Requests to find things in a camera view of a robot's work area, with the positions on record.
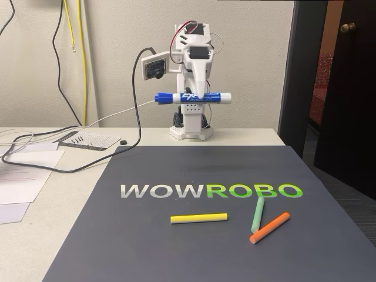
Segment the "floor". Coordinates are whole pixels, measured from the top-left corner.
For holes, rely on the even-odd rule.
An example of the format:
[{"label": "floor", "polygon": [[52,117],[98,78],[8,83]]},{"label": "floor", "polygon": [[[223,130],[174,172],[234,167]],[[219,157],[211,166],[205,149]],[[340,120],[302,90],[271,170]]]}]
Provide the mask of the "floor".
[{"label": "floor", "polygon": [[376,200],[360,193],[313,165],[317,139],[318,133],[309,126],[305,137],[304,162],[376,247]]}]

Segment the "paper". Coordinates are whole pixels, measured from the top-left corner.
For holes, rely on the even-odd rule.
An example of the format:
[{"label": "paper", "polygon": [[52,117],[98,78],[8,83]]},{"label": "paper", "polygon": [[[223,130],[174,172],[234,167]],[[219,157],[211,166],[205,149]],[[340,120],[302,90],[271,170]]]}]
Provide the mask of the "paper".
[{"label": "paper", "polygon": [[0,205],[0,224],[20,222],[30,203]]},{"label": "paper", "polygon": [[64,137],[61,137],[55,142],[59,142],[59,144],[62,146],[95,151],[104,151],[107,148],[110,148],[120,139],[120,136],[96,134],[83,131],[73,131],[68,133]]},{"label": "paper", "polygon": [[[64,151],[15,153],[7,160],[55,167]],[[47,181],[50,170],[13,166],[0,161],[0,204],[30,203]]]},{"label": "paper", "polygon": [[[42,152],[42,151],[56,151],[58,149],[58,143],[41,143],[41,144],[33,144],[33,145],[27,145],[24,147],[21,151],[18,151],[17,153],[30,153],[30,152]],[[13,150],[17,150],[21,146],[15,146]],[[0,155],[4,154],[6,151],[8,151],[9,147],[2,147],[0,148]]]}]

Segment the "table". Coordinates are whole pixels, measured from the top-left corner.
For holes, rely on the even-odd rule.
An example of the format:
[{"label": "table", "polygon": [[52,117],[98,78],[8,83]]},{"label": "table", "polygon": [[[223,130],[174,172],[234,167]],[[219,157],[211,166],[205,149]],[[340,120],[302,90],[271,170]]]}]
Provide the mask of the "table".
[{"label": "table", "polygon": [[[46,132],[54,128],[32,128]],[[90,128],[88,132],[121,136],[128,144],[138,137],[137,128]],[[6,142],[18,134],[2,137]],[[281,145],[284,143],[273,129],[215,129],[214,135],[206,140],[185,139],[178,141],[169,135],[167,128],[145,128],[139,145],[218,146],[218,145]],[[97,152],[59,146],[65,150],[59,169],[73,169],[112,153],[113,145]],[[68,235],[80,211],[86,203],[95,183],[101,176],[108,160],[73,174],[52,172],[40,194],[30,204],[20,223],[0,225],[0,281],[41,281],[56,253]]]}]

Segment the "power cord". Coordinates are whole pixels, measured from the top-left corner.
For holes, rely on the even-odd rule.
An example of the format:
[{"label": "power cord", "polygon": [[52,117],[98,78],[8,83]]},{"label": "power cord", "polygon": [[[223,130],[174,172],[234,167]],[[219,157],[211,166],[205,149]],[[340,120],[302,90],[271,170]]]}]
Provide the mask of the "power cord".
[{"label": "power cord", "polygon": [[13,6],[13,2],[12,2],[12,0],[9,0],[9,1],[10,1],[10,3],[11,3],[13,13],[12,13],[11,17],[7,20],[7,22],[5,23],[5,25],[1,28],[1,30],[0,30],[0,35],[2,34],[2,32],[4,31],[4,29],[6,28],[6,26],[11,22],[11,20],[12,20],[13,17],[14,17],[15,10],[14,10],[14,6]]},{"label": "power cord", "polygon": [[[137,100],[136,100],[136,89],[135,89],[135,73],[136,73],[136,67],[137,67],[137,63],[141,57],[141,55],[146,52],[146,51],[151,51],[151,53],[153,55],[156,54],[156,52],[154,51],[153,48],[145,48],[143,50],[141,50],[141,52],[138,54],[137,58],[136,58],[136,61],[135,61],[135,64],[133,65],[133,72],[132,72],[132,91],[133,91],[133,101],[135,103],[135,112],[136,112],[136,119],[137,119],[137,125],[138,125],[138,129],[139,129],[139,137],[136,141],[135,144],[133,144],[131,147],[128,147],[126,149],[123,149],[123,150],[120,150],[118,152],[115,152],[115,153],[112,153],[112,154],[109,154],[107,156],[104,156],[104,157],[101,157],[100,159],[98,160],[95,160],[94,162],[91,162],[91,163],[88,163],[82,167],[79,167],[77,169],[72,169],[72,170],[61,170],[61,169],[56,169],[54,167],[47,167],[47,166],[38,166],[36,164],[28,164],[28,163],[15,163],[15,162],[10,162],[8,160],[6,160],[5,158],[7,156],[9,156],[9,152],[11,152],[14,148],[14,144],[11,145],[11,147],[9,148],[8,151],[6,151],[6,153],[1,157],[1,160],[4,162],[4,163],[7,163],[7,164],[10,164],[10,165],[15,165],[15,166],[26,166],[26,167],[34,167],[36,169],[46,169],[46,170],[51,170],[53,172],[59,172],[59,173],[74,173],[74,172],[79,172],[80,170],[83,170],[89,166],[92,166],[96,163],[99,163],[100,161],[102,160],[105,160],[109,157],[113,157],[113,156],[116,156],[118,154],[121,154],[121,153],[124,153],[124,152],[127,152],[131,149],[133,149],[134,147],[136,147],[138,145],[138,143],[140,143],[141,141],[141,123],[140,123],[140,117],[139,117],[139,111],[138,111],[138,108],[137,108]],[[64,131],[66,129],[70,129],[70,128],[75,128],[75,127],[79,127],[78,125],[73,125],[73,126],[68,126],[68,127],[65,127],[65,128],[62,128],[62,129],[58,129],[58,130],[54,130],[54,131],[51,131],[51,132],[44,132],[44,133],[36,133],[34,134],[34,136],[41,136],[41,135],[47,135],[47,134],[52,134],[52,133],[58,133],[58,132],[61,132],[61,131]],[[13,142],[16,142],[18,139],[22,138],[22,137],[29,137],[30,135],[22,135],[22,136],[18,136],[16,139],[14,139]]]},{"label": "power cord", "polygon": [[[154,100],[151,100],[151,101],[148,101],[148,102],[146,102],[146,103],[143,103],[143,104],[137,105],[137,107],[139,108],[139,107],[141,107],[141,106],[144,106],[144,105],[147,105],[147,104],[150,104],[150,103],[153,103],[153,102],[155,102],[155,101],[154,101]],[[133,110],[134,108],[135,108],[135,107],[132,107],[132,108],[129,108],[129,109],[126,109],[126,110],[121,110],[120,112],[113,113],[113,114],[111,114],[111,115],[109,115],[109,116],[105,116],[104,118],[101,118],[101,119],[97,120],[96,122],[93,122],[93,123],[92,123],[91,125],[89,125],[89,126],[78,126],[78,127],[76,127],[75,129],[79,129],[79,128],[82,128],[82,129],[90,128],[90,127],[92,127],[93,125],[95,125],[96,123],[100,122],[101,120],[107,119],[107,118],[109,118],[109,117],[111,118],[112,116],[114,116],[114,115],[118,115],[118,114],[120,114],[120,113],[128,112],[128,111],[130,111],[130,110]],[[13,128],[13,129],[7,129],[7,130],[0,131],[0,134],[3,133],[3,132],[6,132],[6,131],[10,131],[10,130],[18,130],[16,133],[21,133],[21,132],[29,132],[29,133],[33,133],[33,131],[31,131],[31,130],[29,130],[29,129],[26,129],[27,131],[21,131],[21,130],[25,130],[25,129],[23,129],[23,128]],[[20,142],[20,141],[18,141],[18,142],[11,142],[11,143],[3,143],[3,142],[1,142],[1,143],[0,143],[0,146],[10,146],[11,144],[26,146],[26,145],[28,145],[28,144],[35,144],[35,143],[43,142],[44,140],[52,139],[54,136],[59,135],[59,134],[61,134],[61,133],[63,133],[63,132],[66,132],[66,131],[70,131],[70,130],[72,130],[72,129],[65,129],[65,130],[63,130],[63,131],[61,131],[61,132],[58,132],[58,133],[55,133],[55,134],[50,135],[50,136],[48,136],[48,137],[40,138],[40,139],[38,139],[38,140],[34,140],[34,141],[31,141],[31,138],[29,138],[29,140],[28,140],[27,142],[25,142],[25,143],[24,143],[24,142]]]},{"label": "power cord", "polygon": [[223,49],[223,46],[224,46],[224,41],[223,41],[223,38],[220,36],[220,35],[218,35],[218,34],[216,34],[215,32],[211,32],[210,34],[214,34],[214,35],[217,35],[220,39],[221,39],[221,41],[222,41],[222,47],[221,47],[221,49],[219,49],[219,51],[217,51],[217,52],[215,52],[214,53],[214,55],[217,55],[219,52],[221,52],[222,51],[222,49]]},{"label": "power cord", "polygon": [[59,55],[58,55],[58,51],[56,50],[56,47],[55,47],[55,38],[56,38],[56,34],[58,34],[58,30],[59,30],[59,27],[60,27],[60,23],[61,23],[61,16],[63,14],[63,0],[61,0],[61,8],[60,8],[60,16],[59,16],[59,22],[58,22],[58,26],[56,27],[56,31],[55,31],[55,34],[53,35],[53,38],[52,38],[52,46],[53,46],[53,50],[55,50],[55,54],[56,54],[56,58],[58,60],[58,70],[59,70],[59,75],[58,75],[58,88],[59,88],[59,91],[61,93],[61,95],[63,96],[63,98],[65,99],[65,102],[68,104],[68,106],[70,107],[72,113],[74,114],[77,122],[79,125],[82,126],[80,120],[78,119],[75,111],[73,110],[71,104],[69,103],[68,99],[65,97],[63,91],[61,90],[61,87],[60,87],[60,74],[61,74],[61,70],[60,70],[60,59],[59,59]]},{"label": "power cord", "polygon": [[[206,84],[207,84],[207,90],[208,90],[208,92],[210,92],[211,91],[211,87],[210,87],[210,83],[209,83],[209,80],[207,80],[206,79]],[[209,122],[206,122],[207,123],[207,125],[205,126],[205,127],[203,127],[203,129],[205,129],[205,128],[210,128],[210,124],[211,124],[211,121],[212,121],[212,117],[211,117],[211,115],[212,115],[212,107],[210,106],[210,104],[207,104],[208,106],[209,106],[209,109],[210,109],[210,119],[209,119]]]}]

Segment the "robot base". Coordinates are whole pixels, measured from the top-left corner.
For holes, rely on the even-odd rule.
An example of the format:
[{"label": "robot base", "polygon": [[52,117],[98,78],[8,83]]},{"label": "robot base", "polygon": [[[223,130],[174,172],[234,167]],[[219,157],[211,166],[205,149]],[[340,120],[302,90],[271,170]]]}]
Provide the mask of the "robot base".
[{"label": "robot base", "polygon": [[210,128],[204,128],[199,133],[193,133],[193,134],[186,134],[184,127],[170,127],[170,135],[175,137],[177,140],[183,140],[185,138],[198,138],[202,141],[208,139],[211,135],[213,135],[214,129],[212,127]]}]

